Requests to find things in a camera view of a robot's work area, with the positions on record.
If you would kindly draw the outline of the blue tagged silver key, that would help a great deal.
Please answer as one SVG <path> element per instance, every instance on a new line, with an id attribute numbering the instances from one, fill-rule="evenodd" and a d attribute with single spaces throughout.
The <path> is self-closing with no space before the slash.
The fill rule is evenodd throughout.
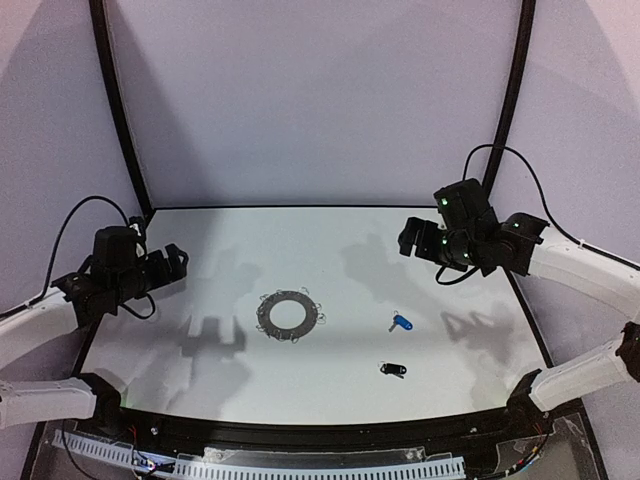
<path id="1" fill-rule="evenodd" d="M 392 315 L 392 323 L 388 329 L 388 332 L 391 333 L 397 328 L 401 328 L 405 331 L 411 331 L 413 329 L 413 324 L 398 311 L 394 311 Z"/>

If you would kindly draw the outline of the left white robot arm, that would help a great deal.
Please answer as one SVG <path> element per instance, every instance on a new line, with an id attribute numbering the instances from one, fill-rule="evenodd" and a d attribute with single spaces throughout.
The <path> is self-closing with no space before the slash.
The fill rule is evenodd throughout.
<path id="1" fill-rule="evenodd" d="M 183 280 L 188 254 L 175 244 L 147 252 L 145 236 L 110 226 L 94 237 L 80 271 L 52 282 L 40 300 L 18 306 L 1 321 L 1 364 L 7 366 L 45 343 L 127 310 L 131 300 Z M 95 373 L 63 380 L 1 384 L 1 425 L 88 420 L 112 433 L 122 427 L 121 395 Z"/>

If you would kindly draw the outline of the metal disc keyring with rings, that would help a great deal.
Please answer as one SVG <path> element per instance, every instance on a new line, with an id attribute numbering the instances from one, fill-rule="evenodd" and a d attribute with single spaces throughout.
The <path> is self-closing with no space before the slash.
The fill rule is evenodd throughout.
<path id="1" fill-rule="evenodd" d="M 306 287 L 264 294 L 256 309 L 256 329 L 279 342 L 297 343 L 326 321 L 322 305 Z"/>

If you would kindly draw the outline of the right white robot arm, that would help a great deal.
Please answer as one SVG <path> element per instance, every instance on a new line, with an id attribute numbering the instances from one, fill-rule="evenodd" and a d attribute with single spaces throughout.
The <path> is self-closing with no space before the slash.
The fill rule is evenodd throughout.
<path id="1" fill-rule="evenodd" d="M 515 213 L 499 221 L 480 183 L 463 180 L 434 195 L 440 223 L 409 218 L 398 236 L 401 255 L 472 275 L 501 268 L 554 281 L 627 318 L 618 337 L 556 367 L 525 374 L 507 400 L 509 414 L 540 423 L 556 407 L 600 389 L 639 379 L 639 268 L 572 241 L 546 220 Z"/>

